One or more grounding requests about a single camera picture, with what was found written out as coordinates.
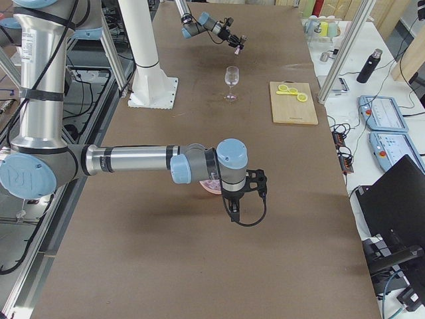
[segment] white table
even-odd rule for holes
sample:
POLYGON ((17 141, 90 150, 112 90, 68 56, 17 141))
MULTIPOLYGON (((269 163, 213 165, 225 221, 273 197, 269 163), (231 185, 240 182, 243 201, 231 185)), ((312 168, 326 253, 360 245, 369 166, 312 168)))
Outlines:
MULTIPOLYGON (((340 22, 339 26, 342 31, 344 31, 346 25, 347 22, 340 22)), ((362 69, 368 56, 376 48, 382 50, 382 58, 377 68, 384 66, 393 60, 389 49, 386 47, 375 26, 372 23, 366 23, 352 51, 350 52, 349 58, 347 59, 341 74, 346 72, 359 72, 362 69)), ((329 59, 327 62, 321 62, 319 58, 322 52, 333 50, 333 45, 329 43, 311 42, 309 44, 309 49, 311 59, 314 63, 316 76, 327 75, 333 60, 329 59)), ((328 115, 332 116, 338 124, 348 123, 352 127, 356 126, 359 123, 357 98, 360 95, 376 95, 380 90, 383 80, 390 71, 390 68, 392 69, 395 66, 396 63, 391 63, 386 68, 376 70, 373 72, 372 76, 369 78, 369 81, 366 84, 361 84, 356 81, 357 74, 345 75, 343 78, 347 81, 350 92, 346 96, 328 98, 325 103, 328 115)), ((413 104, 410 101, 410 92, 411 89, 405 82, 396 82, 392 79, 391 75, 389 75, 385 80, 379 95, 394 97, 399 106, 411 107, 414 104, 414 108, 412 109, 402 108, 401 111, 403 114, 415 114, 423 112, 424 108, 414 93, 410 95, 413 100, 413 104)), ((424 153, 425 115, 405 118, 405 120, 409 127, 409 135, 412 138, 416 149, 420 153, 424 153)), ((329 119, 329 125, 333 125, 332 119, 329 119)), ((379 167, 379 164, 374 157, 369 145, 368 133, 370 131, 368 129, 364 130, 364 128, 365 122, 363 119, 361 119, 360 126, 358 126, 355 130, 351 130, 348 133, 347 139, 345 140, 345 144, 351 149, 352 152, 355 151, 357 140, 359 140, 353 164, 354 173, 351 173, 347 176, 348 194, 350 194, 352 190, 354 190, 359 185, 372 185, 383 174, 383 171, 379 167)), ((356 218, 359 234, 362 240, 365 240, 370 237, 370 234, 355 195, 351 196, 351 207, 353 208, 353 213, 356 218)), ((386 318, 389 318, 389 316, 391 316, 400 308, 400 303, 396 299, 396 296, 401 291, 402 290, 395 290, 387 296, 385 300, 386 318)), ((404 310, 397 316, 397 318, 424 319, 425 307, 421 306, 417 311, 411 313, 404 310)))

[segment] brown table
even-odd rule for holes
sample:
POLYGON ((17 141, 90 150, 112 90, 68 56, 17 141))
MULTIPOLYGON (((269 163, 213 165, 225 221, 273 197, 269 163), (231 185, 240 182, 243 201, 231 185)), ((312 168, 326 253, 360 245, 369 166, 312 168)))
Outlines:
MULTIPOLYGON (((206 34, 182 39, 174 3, 154 21, 161 66, 180 83, 173 110, 118 106, 104 145, 239 138, 269 178, 268 215, 231 223, 216 195, 174 185, 168 171, 88 179, 33 318, 379 318, 327 124, 273 124, 269 81, 318 86, 297 9, 191 3, 234 17, 240 56, 206 34), (224 71, 240 68, 226 103, 224 71)), ((242 220, 261 214, 257 194, 242 220)))

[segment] cutting board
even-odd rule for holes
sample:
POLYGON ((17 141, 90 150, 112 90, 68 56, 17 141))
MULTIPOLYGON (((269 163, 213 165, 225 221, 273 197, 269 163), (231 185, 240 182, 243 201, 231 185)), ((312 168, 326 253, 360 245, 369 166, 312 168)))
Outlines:
POLYGON ((274 123, 309 125, 319 123, 308 83, 270 82, 270 100, 272 101, 274 123), (295 95, 277 95, 279 84, 286 84, 290 88, 297 88, 298 92, 306 93, 307 102, 298 101, 295 95))

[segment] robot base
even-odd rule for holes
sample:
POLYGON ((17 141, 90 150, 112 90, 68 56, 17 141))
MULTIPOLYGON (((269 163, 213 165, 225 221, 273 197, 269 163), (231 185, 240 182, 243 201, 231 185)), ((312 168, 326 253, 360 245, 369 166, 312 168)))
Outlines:
POLYGON ((133 93, 128 100, 128 106, 132 108, 170 110, 174 106, 178 84, 178 78, 169 78, 162 70, 156 72, 154 76, 137 73, 133 82, 133 93))

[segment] blue joint cap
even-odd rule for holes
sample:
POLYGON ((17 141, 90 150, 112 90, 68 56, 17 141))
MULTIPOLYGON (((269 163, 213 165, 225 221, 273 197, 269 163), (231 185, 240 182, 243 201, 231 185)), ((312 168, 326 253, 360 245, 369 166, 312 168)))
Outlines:
POLYGON ((184 154, 173 156, 170 160, 170 170, 176 184, 189 184, 192 180, 191 167, 184 154))
POLYGON ((25 8, 39 9, 52 5, 58 0, 13 0, 13 2, 25 8))
POLYGON ((217 146, 218 161, 230 169, 242 169, 248 165, 246 146, 240 140, 228 138, 217 146))
POLYGON ((101 27, 97 29, 75 30, 72 38, 78 40, 100 40, 102 31, 103 28, 101 27))
POLYGON ((38 199, 56 189, 56 177, 45 162, 29 154, 11 154, 0 165, 0 182, 10 194, 38 199))
POLYGON ((185 28, 181 28, 181 32, 183 33, 185 39, 189 39, 192 37, 192 35, 185 28))
POLYGON ((5 18, 0 21, 0 25, 8 29, 22 29, 21 25, 15 18, 5 18))
POLYGON ((201 16, 198 19, 199 24, 204 25, 208 21, 209 17, 210 17, 210 14, 208 12, 205 12, 205 11, 202 12, 201 16))

